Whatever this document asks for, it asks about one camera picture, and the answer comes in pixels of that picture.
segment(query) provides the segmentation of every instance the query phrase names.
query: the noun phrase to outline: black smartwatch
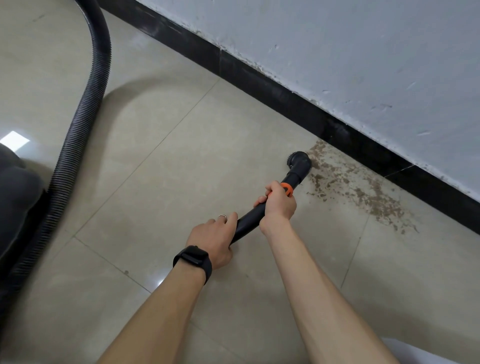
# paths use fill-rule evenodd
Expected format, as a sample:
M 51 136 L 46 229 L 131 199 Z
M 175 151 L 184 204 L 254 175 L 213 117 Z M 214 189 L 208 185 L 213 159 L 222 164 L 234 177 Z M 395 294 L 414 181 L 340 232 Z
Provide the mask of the black smartwatch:
M 196 245 L 187 246 L 173 258 L 173 266 L 175 266 L 180 258 L 193 266 L 203 269 L 206 276 L 205 283 L 208 282 L 208 279 L 212 275 L 212 262 L 205 250 L 200 249 Z

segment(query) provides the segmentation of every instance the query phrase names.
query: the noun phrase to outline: tile floor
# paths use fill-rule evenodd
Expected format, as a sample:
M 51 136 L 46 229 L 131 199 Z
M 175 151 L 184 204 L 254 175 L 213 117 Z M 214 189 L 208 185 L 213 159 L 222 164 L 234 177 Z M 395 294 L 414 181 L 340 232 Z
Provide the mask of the tile floor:
M 90 67 L 73 1 L 0 2 L 0 135 L 48 180 Z M 315 168 L 293 224 L 379 335 L 480 363 L 480 237 L 195 63 L 106 13 L 108 92 L 69 210 L 1 343 L 5 363 L 93 363 L 190 232 L 250 209 L 286 158 Z M 213 275 L 182 363 L 306 363 L 254 231 Z

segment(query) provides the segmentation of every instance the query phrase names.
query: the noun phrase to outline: vacuum wand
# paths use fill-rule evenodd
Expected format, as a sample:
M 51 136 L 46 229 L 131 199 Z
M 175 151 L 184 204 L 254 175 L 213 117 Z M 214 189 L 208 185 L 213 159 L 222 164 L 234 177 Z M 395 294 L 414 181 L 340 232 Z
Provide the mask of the vacuum wand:
M 287 165 L 290 171 L 281 182 L 281 185 L 285 189 L 287 196 L 291 196 L 293 190 L 307 177 L 312 168 L 312 161 L 310 161 L 307 153 L 295 152 L 288 157 Z M 257 205 L 238 220 L 237 229 L 230 245 L 243 238 L 260 224 L 260 220 L 265 216 L 265 204 L 266 202 Z

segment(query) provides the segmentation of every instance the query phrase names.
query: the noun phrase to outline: forearm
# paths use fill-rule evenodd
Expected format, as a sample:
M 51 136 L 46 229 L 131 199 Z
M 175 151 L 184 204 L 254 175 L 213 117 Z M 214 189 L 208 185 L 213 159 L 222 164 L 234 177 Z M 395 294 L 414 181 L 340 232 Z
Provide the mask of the forearm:
M 205 273 L 179 260 L 98 363 L 174 363 Z
M 278 221 L 267 238 L 313 363 L 398 363 L 316 265 L 289 221 Z

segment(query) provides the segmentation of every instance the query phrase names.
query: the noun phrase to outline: skirting board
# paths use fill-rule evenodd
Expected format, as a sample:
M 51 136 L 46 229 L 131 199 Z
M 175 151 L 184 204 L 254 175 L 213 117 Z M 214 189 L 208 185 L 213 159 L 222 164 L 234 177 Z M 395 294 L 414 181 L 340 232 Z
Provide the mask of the skirting board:
M 98 0 L 107 12 L 292 120 L 447 216 L 480 234 L 480 203 L 414 166 L 276 81 L 135 0 Z

